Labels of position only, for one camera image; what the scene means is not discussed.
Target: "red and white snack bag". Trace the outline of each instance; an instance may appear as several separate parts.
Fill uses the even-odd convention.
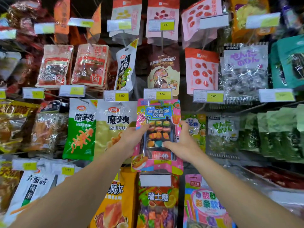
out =
[[[73,45],[44,45],[36,87],[60,88],[70,84]]]
[[[107,72],[111,61],[108,45],[79,45],[72,85],[107,89]]]
[[[124,38],[126,45],[138,38],[141,18],[142,0],[113,0],[112,20],[132,19],[132,29],[111,31],[110,37]]]
[[[193,90],[218,89],[218,63],[219,55],[201,49],[186,48],[186,80],[187,94],[192,95]]]
[[[205,44],[217,38],[217,28],[199,29],[200,19],[221,15],[222,0],[201,0],[194,3],[181,14],[183,48],[202,46],[204,37],[208,37]]]
[[[146,37],[148,44],[161,45],[161,32],[150,32],[149,21],[174,19],[174,31],[163,31],[164,45],[177,43],[179,0],[148,0]]]

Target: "pink candy package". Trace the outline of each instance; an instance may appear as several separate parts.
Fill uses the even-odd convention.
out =
[[[163,31],[164,45],[177,43],[179,0],[148,0],[146,37],[148,44],[161,45],[161,32],[150,32],[150,20],[174,19],[174,31]]]
[[[150,128],[134,149],[131,163],[133,172],[163,169],[173,174],[183,174],[183,161],[163,144],[165,141],[178,142],[180,110],[179,100],[138,100],[136,129],[144,124],[149,124]]]
[[[194,89],[218,89],[219,55],[201,49],[186,48],[186,80],[187,94],[192,95]]]
[[[199,22],[202,18],[222,15],[221,0],[201,0],[191,5],[181,14],[183,49],[186,47],[200,47],[217,38],[217,28],[200,29]]]

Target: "light green package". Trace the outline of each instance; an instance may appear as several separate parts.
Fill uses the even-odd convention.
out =
[[[248,113],[245,124],[244,146],[243,149],[259,152],[260,137],[257,126],[257,115]]]
[[[200,148],[206,152],[206,115],[182,113],[181,119],[188,123],[190,127],[189,134],[196,140]]]
[[[70,99],[67,142],[62,158],[93,160],[97,100]]]
[[[238,146],[240,149],[244,149],[246,118],[247,118],[246,114],[241,115],[240,117],[240,131],[238,138]]]
[[[273,157],[274,154],[272,153],[272,144],[270,143],[269,140],[266,113],[257,114],[257,126],[260,135],[260,153],[264,157]]]
[[[297,130],[296,108],[281,108],[282,116],[282,149],[287,161],[295,161],[301,158],[300,133]]]
[[[238,150],[239,117],[208,117],[210,149],[217,153],[235,153]]]
[[[297,129],[300,132],[300,148],[304,157],[304,104],[299,104],[296,108]]]
[[[94,157],[104,153],[120,140],[127,127],[136,126],[136,101],[104,101],[98,100],[96,117],[96,138]]]
[[[282,150],[282,134],[281,134],[281,115],[282,111],[267,111],[266,118],[269,131],[269,140],[271,143],[270,152],[274,154],[274,157],[278,160],[284,160]]]

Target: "hand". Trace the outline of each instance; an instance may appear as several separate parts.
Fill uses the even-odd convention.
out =
[[[203,151],[189,134],[189,125],[185,121],[181,121],[180,124],[181,133],[179,135],[179,142],[165,141],[163,144],[182,160],[192,163],[197,155],[203,153]]]
[[[144,124],[139,130],[136,130],[135,127],[128,127],[120,136],[117,146],[120,146],[119,149],[123,150],[123,153],[126,155],[126,158],[132,156],[134,152],[134,147],[140,142],[144,133],[149,129],[149,124]]]

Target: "red oval logo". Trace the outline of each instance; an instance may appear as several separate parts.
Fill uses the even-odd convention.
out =
[[[77,107],[77,109],[80,111],[84,111],[84,110],[86,110],[86,107],[84,105],[80,105]]]
[[[119,109],[118,109],[117,107],[110,107],[108,110],[109,110],[110,112],[112,112],[112,113],[117,113],[117,112],[119,112]]]

